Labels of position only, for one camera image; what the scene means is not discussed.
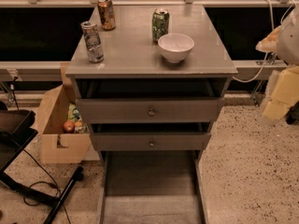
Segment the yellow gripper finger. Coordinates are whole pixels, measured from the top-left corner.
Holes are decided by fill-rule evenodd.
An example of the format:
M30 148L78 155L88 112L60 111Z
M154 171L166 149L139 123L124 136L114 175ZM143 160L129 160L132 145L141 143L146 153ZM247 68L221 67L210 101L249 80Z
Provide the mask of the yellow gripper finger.
M270 75L262 102L262 117L269 121L284 118L299 102L299 66L292 65Z

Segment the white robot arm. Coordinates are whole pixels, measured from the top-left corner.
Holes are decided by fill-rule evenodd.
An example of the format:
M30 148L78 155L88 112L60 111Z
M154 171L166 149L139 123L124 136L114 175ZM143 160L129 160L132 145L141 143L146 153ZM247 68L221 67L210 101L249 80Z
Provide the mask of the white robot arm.
M270 94L263 117L276 121L299 102L299 7L295 7L280 26L259 41L256 49L264 53L275 52L289 65L269 81Z

